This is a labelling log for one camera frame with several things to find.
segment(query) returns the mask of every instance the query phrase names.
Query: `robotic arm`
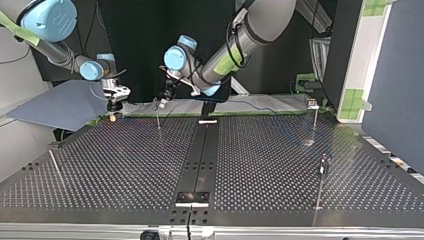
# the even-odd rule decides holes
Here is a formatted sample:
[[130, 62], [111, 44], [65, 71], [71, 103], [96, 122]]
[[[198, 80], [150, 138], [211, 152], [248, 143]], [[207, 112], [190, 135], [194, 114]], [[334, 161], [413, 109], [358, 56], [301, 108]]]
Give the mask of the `robotic arm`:
[[205, 65], [194, 56], [197, 42], [182, 35], [164, 56], [168, 78], [190, 85], [192, 96], [214, 95], [222, 79], [245, 67], [258, 46], [271, 44], [283, 33], [295, 7], [296, 0], [256, 0], [243, 8], [227, 28], [226, 44]]
[[76, 55], [63, 41], [77, 24], [77, 10], [71, 0], [0, 0], [0, 11], [18, 26], [35, 33], [38, 44], [25, 41], [48, 60], [86, 80], [102, 80], [109, 111], [119, 110], [117, 104], [126, 99], [130, 90], [119, 86], [113, 54], [98, 54], [97, 60]]

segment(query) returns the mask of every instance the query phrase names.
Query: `metal table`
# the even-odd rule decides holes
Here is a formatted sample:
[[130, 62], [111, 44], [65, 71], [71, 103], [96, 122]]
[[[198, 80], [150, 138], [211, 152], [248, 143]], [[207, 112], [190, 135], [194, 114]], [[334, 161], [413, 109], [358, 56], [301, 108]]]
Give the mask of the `metal table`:
[[[424, 228], [424, 186], [331, 116], [315, 130], [305, 115], [161, 122], [102, 121], [23, 166], [0, 183], [0, 233], [55, 224]], [[323, 154], [330, 170], [318, 200]], [[177, 208], [180, 192], [208, 192], [209, 207]]]

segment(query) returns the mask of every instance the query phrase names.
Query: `metal bracket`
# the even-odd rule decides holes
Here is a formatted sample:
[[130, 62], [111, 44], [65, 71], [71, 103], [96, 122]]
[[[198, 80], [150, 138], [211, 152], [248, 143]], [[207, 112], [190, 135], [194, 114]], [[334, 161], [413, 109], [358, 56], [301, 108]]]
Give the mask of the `metal bracket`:
[[176, 207], [193, 207], [205, 208], [209, 207], [208, 192], [180, 192], [175, 203]]
[[215, 240], [215, 232], [213, 227], [205, 227], [202, 231], [201, 240]]
[[363, 101], [362, 102], [362, 110], [372, 111], [372, 104], [367, 102], [367, 101]]

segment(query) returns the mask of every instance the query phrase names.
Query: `black cable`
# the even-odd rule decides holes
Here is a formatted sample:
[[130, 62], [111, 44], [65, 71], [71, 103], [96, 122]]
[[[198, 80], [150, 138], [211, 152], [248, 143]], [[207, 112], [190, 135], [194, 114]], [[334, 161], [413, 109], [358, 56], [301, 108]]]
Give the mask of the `black cable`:
[[191, 231], [190, 231], [190, 220], [191, 220], [191, 209], [190, 209], [190, 214], [188, 215], [188, 221], [187, 221], [187, 239], [191, 240]]
[[[312, 35], [312, 41], [314, 40], [314, 37], [315, 37], [315, 32], [314, 32], [315, 31], [315, 20], [316, 20], [316, 16], [317, 16], [317, 12], [318, 12], [318, 6], [319, 6], [319, 1], [317, 0], [317, 2], [315, 3], [314, 15], [312, 17], [312, 28], [311, 28], [311, 30], [312, 30], [311, 31], [311, 33], [312, 33], [311, 34]], [[327, 92], [325, 91], [325, 88], [324, 88], [324, 84], [322, 83], [322, 79], [320, 79], [320, 77], [318, 75], [318, 65], [317, 65], [317, 63], [315, 61], [315, 51], [314, 51], [313, 46], [312, 46], [312, 49], [311, 49], [311, 55], [312, 55], [312, 63], [314, 64], [314, 66], [316, 68], [316, 71], [317, 71], [317, 80], [318, 80], [318, 82], [321, 85], [321, 89], [322, 89], [325, 97], [328, 99], [328, 102], [331, 103], [331, 105], [333, 105], [333, 107], [336, 110], [336, 112], [338, 112], [336, 105], [333, 104], [331, 102], [330, 98], [328, 97], [328, 94], [327, 94]]]
[[87, 37], [86, 37], [85, 42], [84, 42], [84, 48], [82, 49], [83, 54], [87, 57], [89, 57], [88, 53], [87, 53], [87, 45], [88, 45], [88, 41], [90, 40], [91, 32], [93, 30], [94, 20], [96, 19], [97, 2], [98, 2], [98, 0], [96, 0], [95, 4], [94, 4], [94, 11], [93, 11], [93, 16], [91, 18], [90, 28], [88, 29]]
[[77, 29], [78, 43], [79, 43], [79, 45], [80, 45], [80, 49], [81, 49], [81, 51], [84, 51], [84, 50], [83, 50], [83, 49], [84, 49], [84, 46], [82, 45], [82, 41], [81, 41], [81, 31], [80, 31], [80, 29], [79, 29], [78, 22], [77, 22], [77, 24], [76, 24], [76, 29]]
[[[239, 36], [238, 36], [238, 30], [239, 30], [241, 25], [237, 24], [236, 27], [233, 29], [231, 27], [231, 25], [233, 24], [233, 21], [234, 21], [234, 18], [230, 21], [230, 23], [227, 26], [227, 32], [226, 32], [226, 35], [225, 35], [225, 46], [227, 47], [228, 55], [230, 55], [230, 58], [233, 61], [234, 65], [236, 65], [236, 67], [238, 67], [238, 68], [245, 68], [247, 66], [247, 64], [245, 63], [243, 49], [241, 48], [240, 39], [239, 39]], [[237, 50], [238, 50], [238, 52], [241, 56], [241, 62], [240, 63], [237, 62], [237, 60], [235, 59], [233, 52], [231, 50], [231, 47], [230, 47], [231, 36], [230, 36], [230, 34], [231, 34], [231, 36], [234, 36], [234, 41], [236, 43]]]
[[28, 51], [22, 57], [14, 59], [14, 60], [10, 60], [10, 61], [0, 62], [0, 64], [7, 64], [7, 63], [13, 63], [13, 62], [20, 61], [20, 60], [26, 58], [29, 55], [30, 52], [31, 52], [31, 47], [28, 47]]
[[200, 80], [202, 80], [203, 83], [205, 83], [209, 86], [221, 86], [221, 85], [226, 84], [228, 81], [230, 81], [231, 78], [228, 78], [227, 80], [225, 80], [221, 83], [210, 83], [210, 82], [206, 81], [206, 79], [203, 78], [203, 74], [198, 71], [199, 67], [202, 65], [202, 59], [197, 57], [196, 60], [199, 62], [199, 65], [197, 65], [197, 67], [194, 69], [194, 71], [197, 73], [197, 75], [199, 75], [199, 78], [200, 78]]

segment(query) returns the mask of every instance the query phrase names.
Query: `black curtain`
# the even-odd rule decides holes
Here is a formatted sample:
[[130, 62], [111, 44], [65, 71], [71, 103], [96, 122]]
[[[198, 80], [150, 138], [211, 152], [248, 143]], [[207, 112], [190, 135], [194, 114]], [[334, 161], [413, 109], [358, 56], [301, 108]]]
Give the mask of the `black curtain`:
[[101, 0], [100, 9], [119, 69], [132, 90], [130, 102], [150, 102], [161, 91], [165, 51], [181, 34], [198, 41], [207, 60], [225, 41], [234, 0]]

